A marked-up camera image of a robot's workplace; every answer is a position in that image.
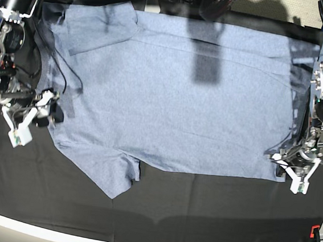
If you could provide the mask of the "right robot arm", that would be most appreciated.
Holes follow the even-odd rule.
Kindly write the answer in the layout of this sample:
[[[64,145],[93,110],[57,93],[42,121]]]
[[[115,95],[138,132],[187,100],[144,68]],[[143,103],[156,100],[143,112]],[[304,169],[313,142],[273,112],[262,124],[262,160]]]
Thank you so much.
[[[25,19],[30,19],[39,0],[0,0],[0,105],[13,127],[23,123],[48,126],[61,123],[64,113],[58,105],[59,94],[52,88],[36,93],[31,80],[40,75],[17,65],[15,57],[30,33]]]

